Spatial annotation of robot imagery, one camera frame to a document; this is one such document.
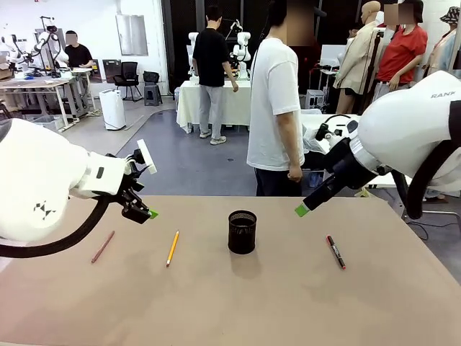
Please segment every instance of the man in black t-shirt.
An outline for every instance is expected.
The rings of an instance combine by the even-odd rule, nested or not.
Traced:
[[[66,43],[69,45],[64,49],[69,57],[69,67],[91,68],[93,66],[93,58],[88,48],[81,45],[78,41],[78,36],[75,31],[69,30],[66,32]]]
[[[223,18],[217,6],[208,7],[207,28],[203,30],[195,41],[193,64],[195,73],[200,77],[200,138],[211,136],[211,144],[218,145],[226,142],[221,135],[223,124],[223,94],[224,71],[232,82],[233,92],[238,91],[238,85],[232,74],[230,56],[225,44],[225,38],[216,31]],[[209,128],[210,111],[212,113],[212,132]]]

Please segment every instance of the logo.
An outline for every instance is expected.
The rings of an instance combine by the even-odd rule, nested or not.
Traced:
[[[444,92],[443,94],[433,94],[432,99],[438,99],[439,97],[452,96],[455,92]]]
[[[48,210],[48,208],[46,208],[46,200],[44,200],[43,203],[37,203],[34,207],[34,211],[36,210],[41,210],[41,212],[38,211],[38,213],[43,213],[42,220],[45,220],[51,213],[56,212],[56,210]]]

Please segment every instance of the black marker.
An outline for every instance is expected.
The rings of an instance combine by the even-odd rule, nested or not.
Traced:
[[[330,244],[330,247],[333,249],[334,254],[336,255],[336,258],[338,259],[339,265],[341,265],[341,268],[346,269],[346,265],[344,264],[344,261],[341,257],[341,254],[339,253],[338,248],[334,244],[333,238],[331,236],[326,236],[326,241]]]

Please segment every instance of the brown tabletop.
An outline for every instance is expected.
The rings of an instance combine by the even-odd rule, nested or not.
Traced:
[[[382,200],[148,197],[140,226],[112,205],[77,246],[0,274],[0,341],[34,345],[459,346],[460,287]],[[93,201],[70,201],[55,240]],[[256,250],[227,248],[228,215],[257,217]],[[165,267],[176,230],[179,241]],[[96,264],[107,235],[115,236]],[[346,262],[328,247],[331,234]]]
[[[67,84],[69,80],[57,80],[53,83],[45,83],[46,81],[53,81],[51,77],[41,77],[36,79],[21,80],[9,79],[8,81],[0,81],[0,90],[2,89],[50,89],[59,87],[60,85]]]

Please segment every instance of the white t-shirt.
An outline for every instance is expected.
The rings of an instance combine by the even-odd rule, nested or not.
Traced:
[[[267,171],[287,171],[290,159],[280,138],[277,116],[294,112],[297,149],[304,163],[303,127],[297,92],[297,56],[278,38],[262,41],[251,67],[250,140],[246,163]]]

